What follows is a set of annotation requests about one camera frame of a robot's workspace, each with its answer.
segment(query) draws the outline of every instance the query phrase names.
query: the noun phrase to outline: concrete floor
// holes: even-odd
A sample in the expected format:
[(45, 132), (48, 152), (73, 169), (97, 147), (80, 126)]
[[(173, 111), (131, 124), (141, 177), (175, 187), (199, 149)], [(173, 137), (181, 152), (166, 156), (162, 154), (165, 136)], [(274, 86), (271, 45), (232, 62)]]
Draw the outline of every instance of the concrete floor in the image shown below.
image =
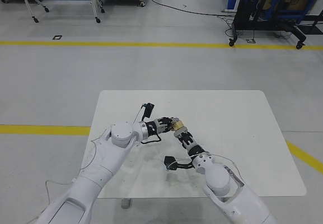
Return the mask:
[[(216, 0), (171, 1), (191, 11), (219, 13)], [(97, 24), (88, 2), (32, 5), (0, 2), (0, 40), (228, 43), (216, 17), (158, 6), (105, 6)], [(252, 32), (245, 32), (246, 37)], [(258, 44), (296, 40), (256, 32)], [(323, 45), (308, 36), (307, 45)], [(102, 90), (262, 90), (285, 139), (323, 162), (323, 51), (60, 47), (0, 45), (0, 124), (90, 126)], [(48, 203), (44, 181), (78, 174), (87, 136), (0, 134), (0, 224), (26, 223)], [(323, 223), (323, 175), (294, 157), (304, 197), (263, 198), (279, 223)], [(65, 189), (51, 185), (51, 197)], [(98, 199), (92, 223), (228, 223), (207, 198)]]

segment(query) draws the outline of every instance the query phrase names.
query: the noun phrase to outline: floor marking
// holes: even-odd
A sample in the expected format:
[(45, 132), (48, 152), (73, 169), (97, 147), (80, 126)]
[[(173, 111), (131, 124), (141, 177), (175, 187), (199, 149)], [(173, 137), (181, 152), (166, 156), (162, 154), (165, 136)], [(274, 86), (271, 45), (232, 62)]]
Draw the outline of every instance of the floor marking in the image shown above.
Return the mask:
[(316, 158), (309, 155), (307, 152), (301, 150), (297, 146), (293, 145), (292, 143), (286, 141), (290, 152), (297, 156), (300, 160), (308, 164), (309, 166), (313, 167), (315, 170), (323, 174), (323, 163), (317, 160)]
[(65, 136), (88, 136), (90, 127), (46, 125), (1, 125), (0, 134), (57, 134)]
[[(0, 134), (47, 134), (65, 136), (88, 136), (90, 127), (80, 126), (45, 126), (45, 125), (3, 125), (0, 124)], [(289, 151), (300, 160), (323, 174), (323, 163), (286, 141)]]
[[(218, 43), (139, 43), (139, 42), (82, 42), (82, 41), (0, 41), (0, 45), (18, 46), (113, 46), (113, 47), (162, 47), (162, 48), (236, 48), (265, 50), (296, 50), (294, 45), (262, 45), (262, 44), (228, 44)], [(323, 50), (323, 46), (304, 46), (301, 50)]]

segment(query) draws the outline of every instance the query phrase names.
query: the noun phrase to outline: table leg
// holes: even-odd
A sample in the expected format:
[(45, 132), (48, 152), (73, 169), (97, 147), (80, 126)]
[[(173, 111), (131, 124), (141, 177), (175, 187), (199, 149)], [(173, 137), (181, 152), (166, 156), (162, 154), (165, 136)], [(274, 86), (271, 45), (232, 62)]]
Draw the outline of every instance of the table leg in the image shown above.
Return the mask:
[(121, 208), (128, 209), (132, 205), (132, 199), (131, 198), (123, 198), (121, 200)]

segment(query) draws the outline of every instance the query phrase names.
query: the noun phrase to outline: white cable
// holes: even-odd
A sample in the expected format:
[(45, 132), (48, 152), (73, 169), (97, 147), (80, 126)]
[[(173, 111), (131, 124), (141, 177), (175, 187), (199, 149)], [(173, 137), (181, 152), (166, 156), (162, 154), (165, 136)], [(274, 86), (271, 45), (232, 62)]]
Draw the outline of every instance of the white cable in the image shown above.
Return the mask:
[(33, 222), (34, 220), (36, 220), (37, 218), (39, 218), (39, 216), (44, 212), (44, 210), (46, 210), (47, 207), (50, 205), (50, 196), (49, 196), (49, 191), (48, 191), (48, 186), (47, 186), (47, 183), (48, 182), (51, 182), (51, 183), (54, 183), (54, 184), (59, 184), (59, 185), (69, 185), (69, 184), (71, 184), (71, 183), (74, 182), (74, 179), (70, 183), (59, 183), (59, 182), (55, 182), (55, 181), (52, 181), (52, 180), (46, 180), (45, 181), (45, 190), (47, 191), (47, 195), (48, 195), (48, 205), (35, 218), (33, 218), (32, 220), (30, 220), (26, 224), (30, 224), (31, 222)]
[[(85, 168), (87, 168), (88, 166), (90, 166), (96, 156), (96, 144), (94, 141), (98, 140), (100, 137), (94, 139), (94, 140), (91, 140), (91, 142), (94, 144), (95, 146), (95, 153), (94, 153), (94, 156), (92, 158), (92, 160), (89, 162), (88, 165), (86, 165), (85, 167), (81, 168), (79, 171), (81, 170), (84, 170)], [(48, 182), (51, 182), (51, 183), (54, 183), (54, 184), (59, 184), (59, 185), (69, 185), (69, 184), (72, 184), (74, 182), (75, 178), (70, 182), (70, 183), (59, 183), (59, 182), (56, 182), (56, 181), (53, 181), (53, 180), (46, 180), (45, 181), (45, 190), (47, 191), (47, 195), (48, 195), (48, 205), (43, 209), (43, 211), (41, 211), (38, 216), (36, 216), (35, 218), (33, 218), (32, 220), (30, 220), (29, 222), (27, 222), (26, 224), (30, 224), (31, 222), (33, 222), (34, 220), (36, 220), (37, 218), (39, 218), (39, 216), (42, 214), (42, 212), (44, 212), (44, 210), (50, 205), (50, 196), (49, 196), (49, 190), (48, 190), (48, 186), (47, 186), (47, 183)]]
[(137, 118), (138, 118), (138, 116), (139, 116), (139, 113), (140, 113), (140, 111), (141, 111), (141, 109), (143, 108), (143, 106), (141, 106), (141, 108), (140, 108), (140, 110), (139, 110), (139, 112), (138, 112), (138, 114), (137, 114), (137, 116), (135, 117), (135, 119), (134, 119), (134, 122), (133, 122), (133, 124), (135, 123), (135, 121), (137, 120)]
[(94, 161), (94, 158), (95, 158), (95, 156), (96, 156), (96, 144), (95, 144), (95, 142), (94, 142), (94, 141), (98, 140), (99, 138), (100, 138), (100, 137), (98, 137), (98, 138), (96, 138), (96, 139), (94, 139), (94, 140), (91, 140), (91, 142), (94, 144), (94, 147), (95, 147), (94, 156), (93, 156), (92, 160), (89, 162), (89, 164), (88, 164), (88, 165), (86, 165), (85, 167), (81, 168), (79, 171), (84, 170), (85, 168), (87, 168), (88, 166), (90, 166), (90, 165), (92, 164), (92, 162)]
[(232, 163), (232, 165), (236, 168), (236, 170), (237, 170), (237, 172), (238, 172), (238, 174), (239, 174), (239, 176), (240, 176), (241, 180), (243, 180), (243, 181), (244, 181), (244, 179), (243, 179), (243, 178), (242, 178), (242, 176), (241, 176), (240, 170), (238, 169), (237, 165), (235, 164), (235, 162), (234, 162), (232, 159), (227, 158), (227, 157), (224, 157), (224, 156), (216, 155), (216, 154), (211, 154), (211, 153), (208, 153), (208, 152), (201, 152), (201, 153), (198, 153), (198, 154), (196, 154), (196, 155), (192, 155), (192, 156), (188, 156), (188, 157), (186, 157), (186, 158), (182, 158), (182, 159), (176, 160), (176, 161), (172, 162), (170, 165), (168, 165), (168, 167), (166, 168), (166, 170), (168, 171), (168, 168), (169, 168), (172, 164), (174, 164), (174, 163), (176, 163), (176, 162), (179, 162), (179, 161), (181, 161), (181, 160), (187, 160), (188, 158), (192, 158), (192, 157), (199, 156), (199, 155), (202, 155), (202, 154), (212, 155), (212, 156), (218, 156), (218, 157), (224, 158), (224, 159), (226, 159), (226, 160), (229, 160), (229, 161)]

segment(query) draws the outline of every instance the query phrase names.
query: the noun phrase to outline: small object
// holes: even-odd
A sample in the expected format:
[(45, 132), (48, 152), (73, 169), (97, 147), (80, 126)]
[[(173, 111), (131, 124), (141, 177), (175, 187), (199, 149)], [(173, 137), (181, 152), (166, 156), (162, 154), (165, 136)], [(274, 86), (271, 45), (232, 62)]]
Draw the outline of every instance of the small object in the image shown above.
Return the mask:
[(249, 44), (255, 44), (256, 43), (256, 41), (255, 41), (255, 39), (246, 39), (246, 41), (247, 41), (247, 43), (249, 43)]
[(147, 104), (143, 104), (143, 107), (145, 107), (145, 111), (143, 114), (143, 118), (141, 119), (142, 121), (144, 121), (144, 118), (150, 118), (154, 106), (155, 105), (151, 104), (150, 102), (148, 102)]
[(132, 200), (130, 198), (123, 198), (121, 200), (121, 208), (122, 209), (130, 208), (131, 203), (132, 203)]
[(61, 35), (56, 35), (52, 38), (52, 40), (60, 40), (62, 38)]
[(166, 170), (177, 170), (177, 162), (173, 156), (165, 156), (163, 163), (166, 166)]
[(179, 130), (180, 128), (184, 127), (184, 124), (182, 123), (182, 121), (177, 121), (175, 124), (173, 124), (171, 126), (171, 130), (176, 131)]
[(305, 45), (304, 43), (302, 43), (302, 42), (298, 41), (298, 43), (297, 43), (297, 45), (296, 45), (296, 48), (299, 50), (299, 49), (301, 49), (304, 45)]

